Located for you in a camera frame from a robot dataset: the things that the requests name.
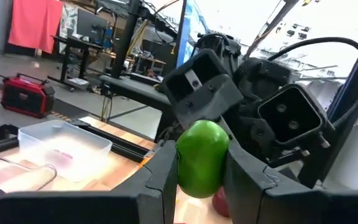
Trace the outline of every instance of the red portable speaker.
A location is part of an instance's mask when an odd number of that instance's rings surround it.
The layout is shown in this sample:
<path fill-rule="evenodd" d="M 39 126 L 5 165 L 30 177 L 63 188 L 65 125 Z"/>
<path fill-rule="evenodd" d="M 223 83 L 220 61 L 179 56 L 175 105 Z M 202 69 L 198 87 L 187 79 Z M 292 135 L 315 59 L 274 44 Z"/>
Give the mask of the red portable speaker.
<path fill-rule="evenodd" d="M 40 83 L 30 82 L 22 77 L 31 78 Z M 5 78 L 1 105 L 18 113 L 44 118 L 50 114 L 55 101 L 55 90 L 46 85 L 47 80 L 39 80 L 18 73 L 16 77 Z"/>

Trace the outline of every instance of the computer monitor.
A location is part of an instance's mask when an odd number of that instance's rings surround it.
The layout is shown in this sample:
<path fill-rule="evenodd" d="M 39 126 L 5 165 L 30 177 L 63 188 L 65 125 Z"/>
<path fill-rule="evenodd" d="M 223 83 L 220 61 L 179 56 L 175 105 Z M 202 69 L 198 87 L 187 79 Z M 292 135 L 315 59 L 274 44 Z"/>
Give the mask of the computer monitor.
<path fill-rule="evenodd" d="M 107 20 L 90 12 L 78 10 L 77 34 L 87 36 L 92 42 L 103 43 Z"/>
<path fill-rule="evenodd" d="M 177 40 L 177 67 L 190 58 L 198 40 L 197 35 L 207 34 L 208 31 L 195 0 L 184 0 Z"/>

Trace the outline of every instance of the pink curtain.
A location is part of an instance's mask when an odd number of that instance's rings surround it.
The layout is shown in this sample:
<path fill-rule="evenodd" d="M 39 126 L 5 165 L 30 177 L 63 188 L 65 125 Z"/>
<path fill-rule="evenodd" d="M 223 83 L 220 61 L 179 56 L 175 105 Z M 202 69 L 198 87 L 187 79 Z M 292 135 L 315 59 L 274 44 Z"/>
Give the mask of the pink curtain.
<path fill-rule="evenodd" d="M 56 0 L 14 0 L 8 42 L 52 53 L 62 8 Z"/>

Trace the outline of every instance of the wooden table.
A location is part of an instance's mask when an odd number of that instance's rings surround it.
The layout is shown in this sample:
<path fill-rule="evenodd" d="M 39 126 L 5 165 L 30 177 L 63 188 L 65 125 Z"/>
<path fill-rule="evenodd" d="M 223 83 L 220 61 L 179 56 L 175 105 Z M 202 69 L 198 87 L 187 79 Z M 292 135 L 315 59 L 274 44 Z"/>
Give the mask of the wooden table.
<path fill-rule="evenodd" d="M 92 117 L 85 117 L 81 120 L 89 123 L 95 128 L 114 134 L 138 144 L 147 149 L 152 149 L 154 143 L 141 137 L 115 128 Z M 18 148 L 11 149 L 0 153 L 0 156 L 11 161 L 22 164 L 30 168 L 35 167 L 28 161 L 21 158 Z M 63 177 L 57 176 L 50 184 L 42 190 L 111 190 L 121 182 L 125 181 L 139 168 L 139 164 L 110 152 L 108 158 L 103 163 L 103 169 L 97 174 L 81 182 L 70 182 Z M 6 192 L 18 190 L 35 190 L 39 187 L 40 182 L 45 182 L 51 177 L 47 170 L 38 172 L 26 172 L 18 167 L 7 166 L 0 161 L 0 188 Z M 218 215 L 211 205 L 211 198 L 197 199 L 185 195 L 178 187 L 177 204 L 175 209 L 175 223 L 231 223 L 231 220 Z"/>

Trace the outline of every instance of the green apple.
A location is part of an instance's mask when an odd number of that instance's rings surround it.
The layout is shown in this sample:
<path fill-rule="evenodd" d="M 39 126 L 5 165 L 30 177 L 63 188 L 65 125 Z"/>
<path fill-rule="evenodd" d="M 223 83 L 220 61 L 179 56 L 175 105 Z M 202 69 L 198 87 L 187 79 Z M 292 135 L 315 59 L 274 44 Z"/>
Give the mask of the green apple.
<path fill-rule="evenodd" d="M 207 120 L 196 121 L 179 137 L 178 183 L 184 193 L 206 198 L 218 191 L 229 143 L 225 130 Z"/>

